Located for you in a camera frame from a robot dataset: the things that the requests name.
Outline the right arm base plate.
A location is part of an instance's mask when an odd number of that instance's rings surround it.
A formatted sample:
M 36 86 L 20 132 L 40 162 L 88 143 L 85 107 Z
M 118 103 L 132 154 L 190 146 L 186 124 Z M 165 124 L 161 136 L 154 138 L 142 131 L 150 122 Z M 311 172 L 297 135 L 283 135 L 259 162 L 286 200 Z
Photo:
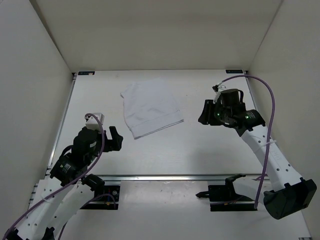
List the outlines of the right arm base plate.
M 236 174 L 227 177 L 224 185 L 208 185 L 207 191 L 198 192 L 198 199 L 209 199 L 211 212 L 254 212 L 253 199 L 235 192 L 234 182 L 243 179 L 245 174 Z

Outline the white skirt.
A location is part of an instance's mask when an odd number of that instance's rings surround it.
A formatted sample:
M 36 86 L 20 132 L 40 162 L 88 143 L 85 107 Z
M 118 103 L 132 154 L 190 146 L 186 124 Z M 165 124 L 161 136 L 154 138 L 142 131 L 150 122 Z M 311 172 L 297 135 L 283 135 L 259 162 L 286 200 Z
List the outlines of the white skirt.
M 120 96 L 124 121 L 135 140 L 184 121 L 171 89 L 161 78 L 133 82 Z

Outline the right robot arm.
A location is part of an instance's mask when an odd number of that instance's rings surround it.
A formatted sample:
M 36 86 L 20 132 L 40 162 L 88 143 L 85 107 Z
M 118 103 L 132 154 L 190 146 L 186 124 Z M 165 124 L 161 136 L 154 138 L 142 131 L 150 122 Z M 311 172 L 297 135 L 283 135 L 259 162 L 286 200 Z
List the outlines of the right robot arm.
M 244 174 L 225 179 L 223 188 L 210 188 L 196 194 L 212 202 L 230 202 L 239 198 L 251 199 L 266 208 L 274 219 L 282 219 L 307 208 L 315 195 L 317 185 L 312 179 L 305 180 L 287 161 L 276 142 L 268 137 L 266 122 L 255 109 L 247 110 L 242 90 L 221 90 L 213 87 L 214 99 L 207 99 L 198 122 L 203 125 L 224 126 L 234 129 L 250 147 L 262 166 L 266 166 L 268 181 L 259 183 Z

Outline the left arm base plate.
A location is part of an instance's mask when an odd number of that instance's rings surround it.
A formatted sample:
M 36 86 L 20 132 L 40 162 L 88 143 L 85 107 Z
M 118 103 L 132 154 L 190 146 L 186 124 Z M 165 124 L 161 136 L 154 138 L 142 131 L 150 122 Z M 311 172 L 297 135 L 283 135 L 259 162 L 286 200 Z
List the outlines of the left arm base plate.
M 119 181 L 106 181 L 104 186 L 94 192 L 93 200 L 85 204 L 81 210 L 118 210 L 120 190 L 121 183 Z

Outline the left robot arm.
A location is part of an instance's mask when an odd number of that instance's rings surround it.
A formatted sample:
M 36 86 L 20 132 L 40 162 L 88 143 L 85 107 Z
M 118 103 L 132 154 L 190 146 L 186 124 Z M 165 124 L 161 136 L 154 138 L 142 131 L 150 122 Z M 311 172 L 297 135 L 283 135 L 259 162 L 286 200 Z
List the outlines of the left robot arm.
M 105 182 L 89 171 L 103 153 L 120 151 L 123 137 L 110 126 L 111 139 L 100 128 L 86 126 L 65 147 L 49 173 L 47 184 L 34 203 L 3 236 L 5 240 L 55 240 L 68 220 L 85 205 L 108 197 Z

